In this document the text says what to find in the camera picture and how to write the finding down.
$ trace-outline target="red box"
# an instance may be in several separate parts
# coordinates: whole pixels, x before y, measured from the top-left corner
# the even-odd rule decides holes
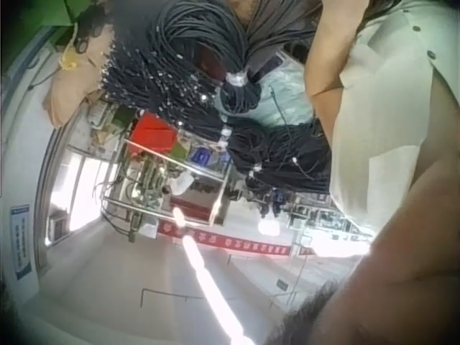
[[[156,152],[169,152],[176,143],[177,136],[176,130],[166,121],[152,113],[144,112],[131,134],[131,140]],[[141,152],[141,149],[129,145],[129,151],[136,154]]]

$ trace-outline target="white shirt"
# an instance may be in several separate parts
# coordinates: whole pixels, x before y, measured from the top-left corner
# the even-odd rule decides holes
[[[340,75],[330,192],[362,231],[377,233],[411,186],[428,133],[434,68],[459,101],[459,32],[457,11],[403,0],[357,37]]]
[[[176,178],[170,178],[167,184],[171,188],[171,194],[181,196],[192,185],[195,178],[188,170],[182,171]]]

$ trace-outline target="poster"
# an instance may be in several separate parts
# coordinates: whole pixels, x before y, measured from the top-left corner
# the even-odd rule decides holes
[[[11,253],[16,278],[20,280],[32,271],[29,250],[30,206],[16,206],[9,212]]]
[[[182,231],[179,231],[177,226],[169,221],[160,221],[158,225],[158,234],[176,238],[180,238],[183,235]],[[290,246],[247,241],[245,239],[237,239],[236,237],[219,235],[200,229],[188,228],[187,234],[192,236],[198,244],[222,249],[237,250],[240,252],[289,256],[291,250]]]

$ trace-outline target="cable tie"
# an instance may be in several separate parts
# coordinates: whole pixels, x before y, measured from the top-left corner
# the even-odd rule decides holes
[[[242,88],[248,83],[247,70],[242,70],[238,73],[227,73],[225,80],[232,86]]]
[[[232,129],[226,124],[222,127],[221,138],[218,140],[217,145],[225,148],[229,144],[229,137],[231,136]]]
[[[251,171],[254,172],[254,173],[261,172],[262,171],[262,163],[257,163],[256,165],[254,165],[254,167],[252,167]]]

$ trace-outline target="clear plastic bag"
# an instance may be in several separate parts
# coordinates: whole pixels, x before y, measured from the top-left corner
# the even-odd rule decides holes
[[[256,109],[245,114],[230,114],[224,110],[219,92],[216,108],[225,116],[251,118],[265,127],[309,122],[313,118],[313,107],[305,94],[304,67],[284,52],[279,52],[277,57],[282,64],[260,80],[262,94]]]

